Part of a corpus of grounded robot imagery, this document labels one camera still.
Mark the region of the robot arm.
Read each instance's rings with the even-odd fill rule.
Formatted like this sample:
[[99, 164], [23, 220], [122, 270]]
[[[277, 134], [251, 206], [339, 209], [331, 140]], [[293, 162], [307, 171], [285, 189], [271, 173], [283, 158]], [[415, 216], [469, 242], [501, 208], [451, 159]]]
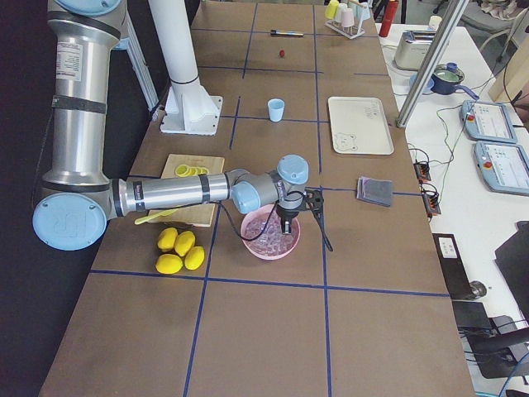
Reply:
[[286, 155], [275, 170], [245, 170], [126, 182], [102, 171], [112, 49], [137, 40], [124, 1], [51, 1], [48, 23], [58, 42], [53, 160], [33, 213], [36, 235], [48, 246], [77, 251], [92, 245], [110, 219], [131, 212], [189, 207], [230, 199], [243, 214], [274, 205], [283, 233], [308, 210], [307, 162]]

